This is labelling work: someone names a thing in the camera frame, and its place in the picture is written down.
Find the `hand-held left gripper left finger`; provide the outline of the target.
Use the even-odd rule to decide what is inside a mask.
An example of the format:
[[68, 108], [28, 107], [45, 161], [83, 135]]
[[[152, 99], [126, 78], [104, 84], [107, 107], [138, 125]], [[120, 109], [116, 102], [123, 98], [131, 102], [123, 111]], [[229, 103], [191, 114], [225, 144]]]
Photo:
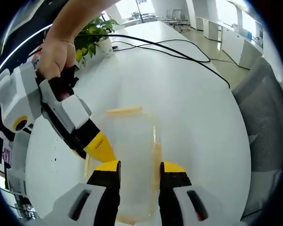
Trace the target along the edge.
[[113, 226], [120, 204], [120, 161], [101, 164], [86, 184], [77, 184], [58, 198], [45, 226]]

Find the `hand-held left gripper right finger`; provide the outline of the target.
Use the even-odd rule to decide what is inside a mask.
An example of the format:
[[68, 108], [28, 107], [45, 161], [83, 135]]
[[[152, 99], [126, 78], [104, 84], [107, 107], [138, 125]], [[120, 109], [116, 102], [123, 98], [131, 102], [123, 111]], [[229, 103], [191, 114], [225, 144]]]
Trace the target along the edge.
[[172, 162], [160, 164], [159, 211], [163, 226], [227, 226], [221, 202], [193, 185], [185, 169]]

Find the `person's right hand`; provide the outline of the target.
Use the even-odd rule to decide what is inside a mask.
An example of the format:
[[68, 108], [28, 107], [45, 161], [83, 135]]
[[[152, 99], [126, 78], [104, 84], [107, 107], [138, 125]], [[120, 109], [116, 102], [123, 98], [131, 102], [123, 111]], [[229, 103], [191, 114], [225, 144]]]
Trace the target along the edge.
[[72, 42], [55, 38], [46, 39], [42, 45], [36, 72], [43, 79], [60, 77], [65, 68], [75, 64], [75, 46]]

